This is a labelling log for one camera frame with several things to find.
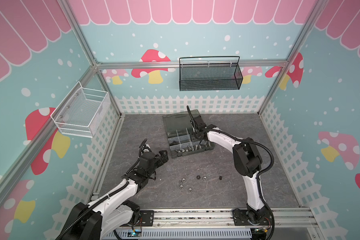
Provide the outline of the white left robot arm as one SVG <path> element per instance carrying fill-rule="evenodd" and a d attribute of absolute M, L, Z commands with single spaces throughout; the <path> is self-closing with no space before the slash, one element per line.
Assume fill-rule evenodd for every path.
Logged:
<path fill-rule="evenodd" d="M 137 161 L 122 176 L 122 181 L 88 204 L 78 203 L 71 210 L 57 240 L 101 240 L 116 228 L 138 221 L 140 207 L 129 198 L 156 179 L 157 168 L 169 160 L 166 150 L 158 154 L 149 147 L 139 150 Z"/>

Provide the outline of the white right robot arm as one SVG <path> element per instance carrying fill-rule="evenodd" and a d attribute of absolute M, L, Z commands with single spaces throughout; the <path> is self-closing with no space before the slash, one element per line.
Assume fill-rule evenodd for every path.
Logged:
<path fill-rule="evenodd" d="M 247 211 L 243 214 L 240 211 L 234 211 L 234 217 L 251 225 L 259 225 L 266 215 L 272 213 L 264 199 L 260 178 L 261 174 L 269 171 L 275 162 L 272 152 L 251 138 L 238 138 L 214 125 L 206 125 L 200 115 L 196 117 L 192 113 L 189 115 L 194 131 L 193 136 L 198 140 L 212 142 L 229 150 L 233 154 L 236 171 L 244 178 L 247 191 Z M 264 170 L 262 170 L 263 160 L 258 147 L 264 149 L 271 159 L 269 166 Z"/>

